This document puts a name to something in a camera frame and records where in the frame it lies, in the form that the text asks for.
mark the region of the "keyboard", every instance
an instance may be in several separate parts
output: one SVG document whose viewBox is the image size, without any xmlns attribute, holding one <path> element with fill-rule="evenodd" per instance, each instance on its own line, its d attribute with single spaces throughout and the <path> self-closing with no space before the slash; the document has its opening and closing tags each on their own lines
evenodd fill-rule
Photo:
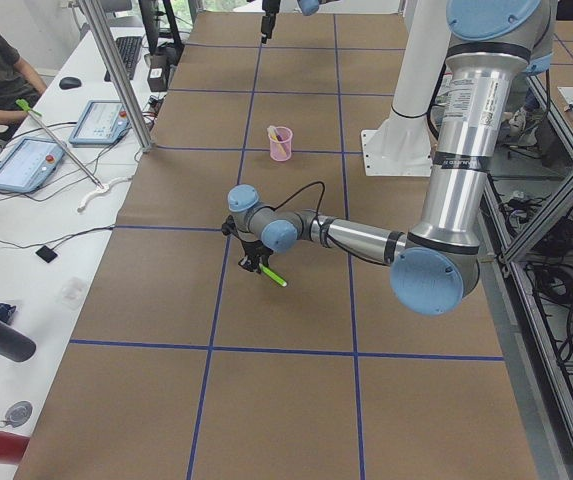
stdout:
<svg viewBox="0 0 573 480">
<path fill-rule="evenodd" d="M 128 79 L 132 80 L 135 76 L 135 68 L 139 61 L 139 51 L 142 48 L 142 37 L 119 37 L 115 40 L 117 50 L 122 57 L 126 72 L 128 72 Z M 104 81 L 110 82 L 110 73 L 106 72 Z"/>
</svg>

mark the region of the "label on robot arm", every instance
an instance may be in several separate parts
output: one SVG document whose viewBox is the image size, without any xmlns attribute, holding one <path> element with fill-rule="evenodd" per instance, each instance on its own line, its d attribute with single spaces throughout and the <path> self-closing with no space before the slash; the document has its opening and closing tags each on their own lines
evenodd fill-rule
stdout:
<svg viewBox="0 0 573 480">
<path fill-rule="evenodd" d="M 443 121 L 498 129 L 508 87 L 508 81 L 497 78 L 452 80 Z"/>
</svg>

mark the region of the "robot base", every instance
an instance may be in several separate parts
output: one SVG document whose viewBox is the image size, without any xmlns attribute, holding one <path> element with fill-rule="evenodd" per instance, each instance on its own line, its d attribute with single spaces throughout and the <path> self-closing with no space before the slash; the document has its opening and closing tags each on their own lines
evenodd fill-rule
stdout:
<svg viewBox="0 0 573 480">
<path fill-rule="evenodd" d="M 379 130 L 362 131 L 367 176 L 430 176 L 430 141 L 425 118 L 391 115 Z"/>
</svg>

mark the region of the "black mouse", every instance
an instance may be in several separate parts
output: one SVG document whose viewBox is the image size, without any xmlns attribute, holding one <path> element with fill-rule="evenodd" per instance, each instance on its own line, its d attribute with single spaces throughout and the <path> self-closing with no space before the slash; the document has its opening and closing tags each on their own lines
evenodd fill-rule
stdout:
<svg viewBox="0 0 573 480">
<path fill-rule="evenodd" d="M 82 81 L 77 77 L 64 77 L 59 81 L 59 88 L 69 90 L 82 86 Z"/>
</svg>

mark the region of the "blue and white device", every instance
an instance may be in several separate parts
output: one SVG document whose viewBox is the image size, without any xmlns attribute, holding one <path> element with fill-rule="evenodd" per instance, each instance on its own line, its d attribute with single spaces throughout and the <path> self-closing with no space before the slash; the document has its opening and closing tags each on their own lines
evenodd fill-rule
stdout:
<svg viewBox="0 0 573 480">
<path fill-rule="evenodd" d="M 129 126 L 121 102 L 91 100 L 68 141 L 74 147 L 105 147 L 119 140 Z"/>
<path fill-rule="evenodd" d="M 0 191 L 28 193 L 53 173 L 64 151 L 50 139 L 24 138 L 0 163 Z"/>
</svg>

